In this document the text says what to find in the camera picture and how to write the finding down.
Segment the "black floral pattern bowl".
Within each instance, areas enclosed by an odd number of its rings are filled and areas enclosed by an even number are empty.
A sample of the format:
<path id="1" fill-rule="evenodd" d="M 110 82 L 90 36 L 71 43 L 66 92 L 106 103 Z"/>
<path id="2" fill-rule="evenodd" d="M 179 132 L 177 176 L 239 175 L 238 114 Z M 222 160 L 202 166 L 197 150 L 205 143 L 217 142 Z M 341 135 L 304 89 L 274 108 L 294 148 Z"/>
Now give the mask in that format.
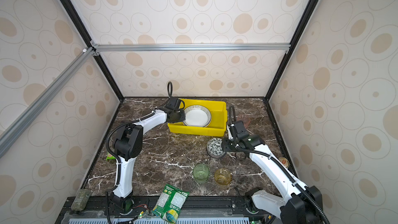
<path id="1" fill-rule="evenodd" d="M 226 152 L 222 148 L 223 139 L 212 138 L 207 142 L 206 152 L 214 159 L 220 159 L 226 155 Z"/>

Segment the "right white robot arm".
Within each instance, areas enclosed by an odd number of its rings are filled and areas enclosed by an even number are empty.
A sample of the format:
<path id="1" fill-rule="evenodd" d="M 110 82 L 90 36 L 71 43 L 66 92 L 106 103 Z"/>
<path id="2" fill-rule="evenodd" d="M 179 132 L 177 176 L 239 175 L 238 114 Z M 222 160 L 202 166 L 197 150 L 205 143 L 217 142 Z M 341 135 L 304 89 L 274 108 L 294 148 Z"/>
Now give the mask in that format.
<path id="1" fill-rule="evenodd" d="M 266 211 L 284 224 L 328 224 L 323 211 L 322 194 L 294 176 L 271 152 L 265 142 L 251 134 L 242 121 L 230 121 L 228 138 L 223 140 L 226 152 L 243 152 L 267 175 L 280 196 L 256 188 L 247 192 L 249 211 Z"/>

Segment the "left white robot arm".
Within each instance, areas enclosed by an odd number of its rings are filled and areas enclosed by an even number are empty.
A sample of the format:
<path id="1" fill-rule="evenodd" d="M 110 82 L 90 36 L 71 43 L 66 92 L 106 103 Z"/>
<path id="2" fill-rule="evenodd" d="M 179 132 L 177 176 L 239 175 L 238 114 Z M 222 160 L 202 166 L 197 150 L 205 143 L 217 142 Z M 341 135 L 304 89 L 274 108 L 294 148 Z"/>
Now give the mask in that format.
<path id="1" fill-rule="evenodd" d="M 143 149 L 143 137 L 151 129 L 164 123 L 178 123 L 185 120 L 185 103 L 170 96 L 148 115 L 123 122 L 114 128 L 106 138 L 109 154 L 116 158 L 116 180 L 113 188 L 106 190 L 107 202 L 113 203 L 123 213 L 132 209 L 132 177 L 135 160 Z"/>

